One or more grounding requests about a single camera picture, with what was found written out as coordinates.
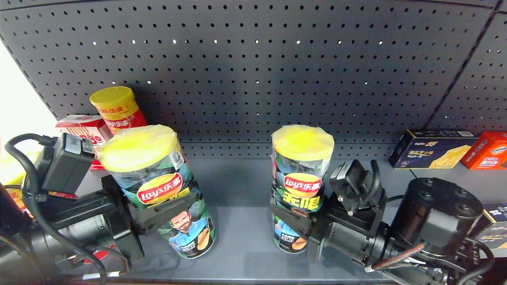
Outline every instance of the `snack box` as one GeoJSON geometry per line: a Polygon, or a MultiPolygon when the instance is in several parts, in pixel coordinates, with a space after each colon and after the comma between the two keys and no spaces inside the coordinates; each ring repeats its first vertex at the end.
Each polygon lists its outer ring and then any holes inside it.
{"type": "Polygon", "coordinates": [[[483,204],[483,215],[470,232],[470,236],[483,242],[491,250],[507,248],[507,202],[483,204]]]}
{"type": "Polygon", "coordinates": [[[56,129],[59,132],[71,133],[91,140],[95,151],[95,160],[93,160],[90,170],[104,170],[100,161],[97,160],[97,147],[111,139],[113,135],[101,116],[70,115],[58,121],[56,129]]]}
{"type": "Polygon", "coordinates": [[[453,168],[477,141],[467,130],[407,129],[388,161],[394,168],[453,168]]]}
{"type": "Polygon", "coordinates": [[[461,162],[469,169],[507,169],[507,132],[483,132],[461,162]]]}

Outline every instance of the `red and white box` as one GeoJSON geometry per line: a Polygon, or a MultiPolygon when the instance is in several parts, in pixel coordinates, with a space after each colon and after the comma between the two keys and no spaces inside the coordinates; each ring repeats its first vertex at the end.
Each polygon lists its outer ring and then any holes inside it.
{"type": "Polygon", "coordinates": [[[113,135],[101,116],[70,115],[58,121],[56,129],[61,133],[71,133],[91,140],[95,151],[95,160],[90,166],[90,170],[104,170],[100,161],[97,160],[97,146],[110,140],[113,135]]]}

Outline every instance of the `yellow lid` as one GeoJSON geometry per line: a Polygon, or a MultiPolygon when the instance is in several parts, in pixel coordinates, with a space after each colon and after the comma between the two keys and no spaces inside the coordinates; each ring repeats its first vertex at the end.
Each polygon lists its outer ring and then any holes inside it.
{"type": "Polygon", "coordinates": [[[109,108],[119,106],[125,100],[133,97],[132,89],[126,86],[115,86],[93,93],[90,96],[90,102],[96,107],[109,108]]]}
{"type": "Polygon", "coordinates": [[[162,125],[124,129],[97,148],[105,169],[130,172],[151,166],[178,145],[176,132],[162,125]]]}
{"type": "Polygon", "coordinates": [[[276,152],[299,161],[330,159],[335,147],[333,136],[319,127],[283,126],[271,137],[276,152]]]}

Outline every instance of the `red snack box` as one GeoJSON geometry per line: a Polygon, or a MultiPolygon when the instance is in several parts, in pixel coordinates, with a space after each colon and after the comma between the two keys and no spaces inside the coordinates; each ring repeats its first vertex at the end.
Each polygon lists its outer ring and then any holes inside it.
{"type": "Polygon", "coordinates": [[[91,140],[95,151],[95,160],[90,166],[90,170],[104,170],[102,164],[97,160],[97,146],[111,139],[113,135],[101,116],[70,115],[58,121],[56,129],[59,132],[71,133],[91,140]]]}
{"type": "Polygon", "coordinates": [[[483,132],[461,162],[469,169],[507,169],[507,132],[483,132]]]}

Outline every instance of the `lay's logo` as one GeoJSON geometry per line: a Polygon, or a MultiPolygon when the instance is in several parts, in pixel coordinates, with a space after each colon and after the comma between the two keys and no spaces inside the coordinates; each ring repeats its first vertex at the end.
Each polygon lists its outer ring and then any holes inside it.
{"type": "Polygon", "coordinates": [[[183,185],[182,176],[172,173],[152,179],[137,190],[137,197],[143,204],[162,203],[178,194],[183,185]]]}
{"type": "Polygon", "coordinates": [[[290,173],[283,179],[283,184],[292,194],[308,198],[320,190],[322,179],[307,173],[290,173]]]}
{"type": "Polygon", "coordinates": [[[507,145],[501,145],[501,146],[495,147],[494,149],[491,150],[491,154],[492,155],[499,155],[499,154],[503,153],[504,151],[507,151],[507,145]]]}

